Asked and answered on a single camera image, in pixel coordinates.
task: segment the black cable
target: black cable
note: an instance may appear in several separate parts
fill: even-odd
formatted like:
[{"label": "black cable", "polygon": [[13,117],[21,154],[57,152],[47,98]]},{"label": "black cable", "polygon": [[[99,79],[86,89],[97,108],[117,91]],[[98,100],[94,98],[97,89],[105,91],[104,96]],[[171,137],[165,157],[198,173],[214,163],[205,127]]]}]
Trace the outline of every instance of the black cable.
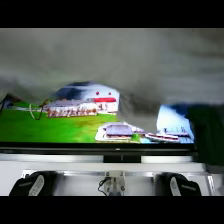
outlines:
[{"label": "black cable", "polygon": [[104,191],[101,191],[100,188],[103,186],[103,184],[104,184],[105,182],[107,182],[107,181],[110,180],[110,179],[111,179],[110,177],[105,177],[103,180],[101,180],[101,181],[99,182],[98,191],[101,192],[101,193],[103,193],[105,196],[107,196],[107,194],[106,194]]}]

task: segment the cable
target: cable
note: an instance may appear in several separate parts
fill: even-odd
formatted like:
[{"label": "cable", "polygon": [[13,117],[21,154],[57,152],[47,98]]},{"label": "cable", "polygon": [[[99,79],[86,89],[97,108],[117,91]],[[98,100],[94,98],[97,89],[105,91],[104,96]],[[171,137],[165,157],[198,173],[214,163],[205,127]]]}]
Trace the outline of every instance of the cable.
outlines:
[{"label": "cable", "polygon": [[105,196],[107,196],[107,194],[106,194],[104,191],[101,191],[100,188],[103,186],[103,184],[104,184],[105,182],[107,182],[107,181],[110,180],[110,179],[111,179],[110,177],[105,177],[103,180],[101,180],[101,181],[99,182],[98,191],[101,192],[101,193],[103,193]]},{"label": "cable", "polygon": [[41,118],[41,116],[42,116],[43,106],[41,107],[41,111],[40,111],[40,116],[39,116],[39,118],[35,118],[35,117],[34,117],[33,112],[32,112],[31,104],[30,104],[30,106],[29,106],[29,109],[30,109],[30,114],[31,114],[32,118],[33,118],[34,120],[40,120],[40,118]]}]

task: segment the black device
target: black device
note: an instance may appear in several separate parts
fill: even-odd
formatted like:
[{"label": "black device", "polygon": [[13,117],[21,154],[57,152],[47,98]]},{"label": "black device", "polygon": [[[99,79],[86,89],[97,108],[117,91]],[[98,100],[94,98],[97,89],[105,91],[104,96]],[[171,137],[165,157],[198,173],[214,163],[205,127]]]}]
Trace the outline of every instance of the black device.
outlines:
[{"label": "black device", "polygon": [[53,196],[57,173],[40,171],[17,180],[9,196]]},{"label": "black device", "polygon": [[157,180],[156,194],[160,196],[201,196],[199,185],[181,174],[162,173]]}]

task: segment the grass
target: grass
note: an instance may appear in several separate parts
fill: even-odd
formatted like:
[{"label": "grass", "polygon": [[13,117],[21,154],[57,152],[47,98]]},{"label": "grass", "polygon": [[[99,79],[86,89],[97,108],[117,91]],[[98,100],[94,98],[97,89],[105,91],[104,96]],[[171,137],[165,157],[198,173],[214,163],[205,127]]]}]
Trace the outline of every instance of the grass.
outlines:
[{"label": "grass", "polygon": [[[34,116],[39,117],[39,112],[34,112]],[[0,114],[0,141],[94,143],[98,127],[116,121],[116,115],[47,118],[45,113],[40,120],[34,120],[28,111],[3,110]]]}]

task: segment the dark green object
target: dark green object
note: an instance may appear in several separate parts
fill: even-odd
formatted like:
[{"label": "dark green object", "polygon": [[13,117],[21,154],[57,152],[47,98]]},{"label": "dark green object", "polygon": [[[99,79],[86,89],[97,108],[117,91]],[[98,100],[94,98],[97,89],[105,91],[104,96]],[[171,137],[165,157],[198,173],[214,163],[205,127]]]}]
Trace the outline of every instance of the dark green object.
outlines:
[{"label": "dark green object", "polygon": [[191,107],[186,116],[193,124],[199,160],[224,165],[224,125],[218,107]]}]

